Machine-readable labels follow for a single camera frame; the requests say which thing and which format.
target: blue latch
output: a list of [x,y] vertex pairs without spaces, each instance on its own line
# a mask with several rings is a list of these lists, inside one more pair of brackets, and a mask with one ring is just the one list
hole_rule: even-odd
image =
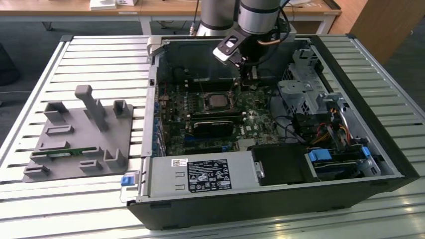
[[326,149],[313,149],[307,153],[307,156],[309,156],[311,162],[331,159],[329,150],[326,150]]
[[121,178],[121,187],[134,185],[134,176],[123,176]]
[[369,148],[367,147],[361,147],[361,151],[363,152],[366,158],[369,158],[369,156],[371,155],[370,151],[369,151]]

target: gray plastic peg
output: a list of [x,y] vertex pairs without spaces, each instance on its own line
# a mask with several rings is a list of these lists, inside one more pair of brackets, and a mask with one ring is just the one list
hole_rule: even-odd
[[105,109],[98,100],[91,97],[91,87],[89,85],[77,86],[74,89],[74,96],[83,102],[86,111],[94,120],[99,131],[107,130],[107,124],[103,118]]

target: wooden desk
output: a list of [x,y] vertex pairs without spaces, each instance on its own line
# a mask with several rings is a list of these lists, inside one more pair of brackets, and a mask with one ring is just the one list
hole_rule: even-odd
[[[151,34],[150,21],[191,20],[195,0],[143,0],[141,5],[141,25],[143,34]],[[322,0],[301,4],[302,8],[286,7],[285,12],[299,33],[326,34],[341,10],[330,9]]]
[[38,21],[46,30],[55,21],[139,21],[135,6],[89,10],[89,0],[0,0],[0,21]]
[[[299,33],[325,34],[339,10],[331,10],[322,0],[314,6],[285,8]],[[191,20],[195,0],[138,0],[135,6],[89,10],[89,0],[0,0],[0,21],[138,21],[145,35],[151,35],[150,21]]]
[[89,0],[0,0],[0,16],[118,16],[138,15],[142,0],[135,6],[117,5],[115,9],[89,9]]

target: floor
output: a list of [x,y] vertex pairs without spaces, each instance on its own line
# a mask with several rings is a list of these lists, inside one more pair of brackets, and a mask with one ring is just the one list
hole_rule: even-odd
[[[185,34],[190,23],[166,24],[167,29],[151,23],[153,34]],[[53,31],[45,31],[39,22],[0,22],[0,43],[19,70],[21,78],[7,86],[0,86],[0,144],[11,127],[29,93],[9,91],[31,90],[62,35],[139,35],[137,22],[54,22]],[[414,33],[406,38],[385,68],[425,109],[423,56],[425,18]]]

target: motherboard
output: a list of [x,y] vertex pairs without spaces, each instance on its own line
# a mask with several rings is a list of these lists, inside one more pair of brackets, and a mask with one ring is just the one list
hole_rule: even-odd
[[[159,89],[166,156],[245,151],[278,142],[267,87],[206,92],[211,90],[207,84],[197,84],[194,89],[187,84]],[[227,84],[214,88],[227,88]]]

